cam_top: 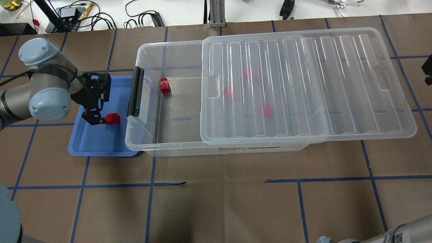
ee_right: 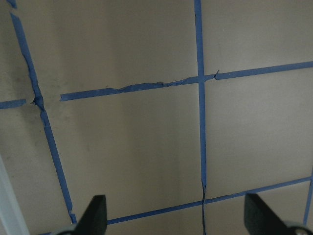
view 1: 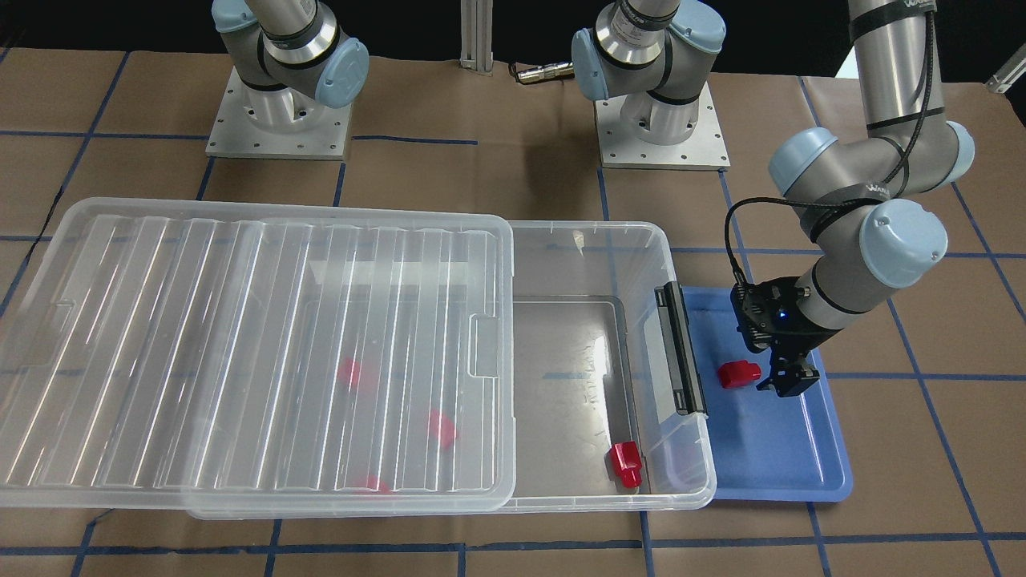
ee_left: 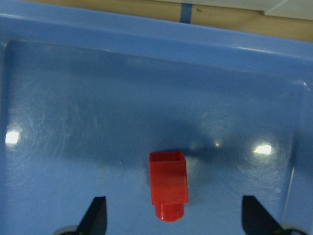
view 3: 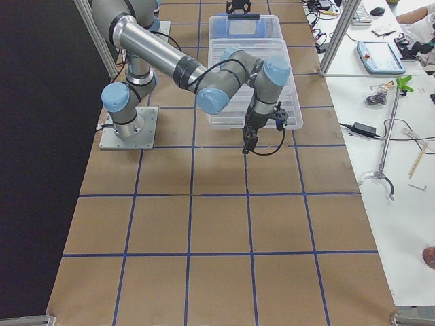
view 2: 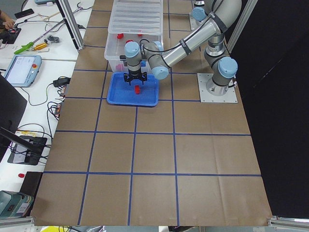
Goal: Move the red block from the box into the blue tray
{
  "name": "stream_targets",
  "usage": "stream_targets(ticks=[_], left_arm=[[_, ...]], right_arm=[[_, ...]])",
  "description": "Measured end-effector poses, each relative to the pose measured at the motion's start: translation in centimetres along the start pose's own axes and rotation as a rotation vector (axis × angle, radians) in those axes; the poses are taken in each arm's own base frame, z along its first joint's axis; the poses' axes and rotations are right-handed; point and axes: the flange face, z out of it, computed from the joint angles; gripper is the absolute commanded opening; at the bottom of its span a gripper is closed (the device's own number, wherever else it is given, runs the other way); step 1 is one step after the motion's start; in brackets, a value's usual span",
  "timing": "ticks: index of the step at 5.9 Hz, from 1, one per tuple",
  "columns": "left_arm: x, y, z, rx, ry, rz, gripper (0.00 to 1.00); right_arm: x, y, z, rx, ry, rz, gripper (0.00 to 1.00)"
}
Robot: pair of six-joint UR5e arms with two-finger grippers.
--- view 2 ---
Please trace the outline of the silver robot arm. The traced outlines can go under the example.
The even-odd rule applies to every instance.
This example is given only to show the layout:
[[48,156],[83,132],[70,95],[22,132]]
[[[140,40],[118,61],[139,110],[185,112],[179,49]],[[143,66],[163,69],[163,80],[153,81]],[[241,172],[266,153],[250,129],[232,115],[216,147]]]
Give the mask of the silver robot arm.
[[192,10],[193,18],[201,22],[208,17],[210,12],[210,1],[209,0],[195,0],[194,8]]
[[220,45],[223,42],[224,33],[236,21],[242,6],[240,0],[206,0],[203,8],[194,8],[201,11],[199,21],[204,23],[184,39],[179,40],[173,48],[163,50],[159,41],[128,42],[125,45],[125,57],[128,73],[123,74],[124,81],[147,81],[147,73],[141,71],[140,62],[148,60],[154,77],[158,80],[168,76],[169,69],[179,61],[190,55],[206,41],[210,47],[221,50],[214,56],[220,56],[225,49]]

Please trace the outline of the person hand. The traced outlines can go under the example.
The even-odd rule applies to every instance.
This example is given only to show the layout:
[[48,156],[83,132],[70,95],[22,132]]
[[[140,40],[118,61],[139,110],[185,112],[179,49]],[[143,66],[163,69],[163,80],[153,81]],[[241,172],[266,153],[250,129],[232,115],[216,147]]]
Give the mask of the person hand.
[[14,27],[15,21],[13,19],[10,19],[4,21],[2,24],[5,26],[6,29],[12,29]]

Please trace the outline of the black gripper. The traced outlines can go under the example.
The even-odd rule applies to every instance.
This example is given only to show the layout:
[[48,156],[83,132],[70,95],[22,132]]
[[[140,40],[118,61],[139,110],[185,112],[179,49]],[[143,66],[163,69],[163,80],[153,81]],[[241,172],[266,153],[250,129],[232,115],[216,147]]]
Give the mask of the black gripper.
[[147,72],[129,70],[128,73],[123,74],[123,77],[124,81],[129,83],[129,86],[131,86],[133,80],[140,80],[142,85],[144,85],[144,82],[147,81]]

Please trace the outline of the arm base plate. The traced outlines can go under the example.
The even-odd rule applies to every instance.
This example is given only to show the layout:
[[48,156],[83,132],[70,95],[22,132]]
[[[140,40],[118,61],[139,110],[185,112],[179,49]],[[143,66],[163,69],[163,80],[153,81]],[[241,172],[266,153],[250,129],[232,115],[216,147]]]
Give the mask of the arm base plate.
[[202,21],[198,21],[198,20],[194,19],[193,13],[189,13],[189,20],[190,20],[191,31],[194,31],[198,27],[200,27],[205,22],[206,19],[204,19]]
[[216,85],[212,73],[197,73],[201,103],[238,103],[235,86],[230,80],[227,86]]

